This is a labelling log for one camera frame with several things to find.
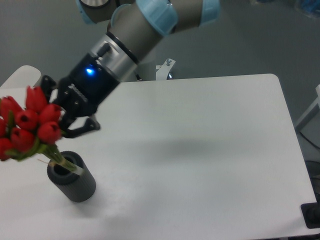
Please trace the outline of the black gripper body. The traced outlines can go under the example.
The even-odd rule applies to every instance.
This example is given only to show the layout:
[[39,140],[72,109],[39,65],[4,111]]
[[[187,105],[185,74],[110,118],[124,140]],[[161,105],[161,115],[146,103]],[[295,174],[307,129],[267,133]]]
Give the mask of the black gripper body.
[[120,84],[97,64],[97,57],[86,54],[58,83],[54,104],[61,106],[73,118],[91,116],[98,106]]

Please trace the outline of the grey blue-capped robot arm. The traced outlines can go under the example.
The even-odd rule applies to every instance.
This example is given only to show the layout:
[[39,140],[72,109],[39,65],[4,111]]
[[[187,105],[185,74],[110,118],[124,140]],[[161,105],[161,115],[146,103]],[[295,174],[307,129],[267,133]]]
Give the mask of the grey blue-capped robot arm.
[[79,0],[93,22],[109,20],[110,27],[70,73],[55,82],[45,75],[40,87],[47,99],[64,111],[59,127],[65,138],[100,129],[98,106],[136,73],[139,63],[166,36],[215,21],[218,0]]

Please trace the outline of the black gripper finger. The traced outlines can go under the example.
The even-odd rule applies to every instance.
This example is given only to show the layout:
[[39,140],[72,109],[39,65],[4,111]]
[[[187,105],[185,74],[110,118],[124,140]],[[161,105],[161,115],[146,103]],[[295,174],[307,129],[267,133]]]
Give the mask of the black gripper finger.
[[67,119],[67,114],[65,114],[59,122],[59,126],[62,130],[62,136],[67,139],[78,138],[101,129],[94,114],[70,119]]
[[40,80],[40,88],[41,90],[43,91],[44,93],[44,96],[47,100],[48,103],[52,102],[52,103],[59,103],[59,100],[58,100],[58,92],[56,94],[56,97],[53,98],[52,101],[50,101],[51,97],[52,97],[52,94],[53,94],[53,91],[54,90],[59,90],[59,85],[60,83],[53,80],[50,76],[48,75],[44,75],[41,80]]

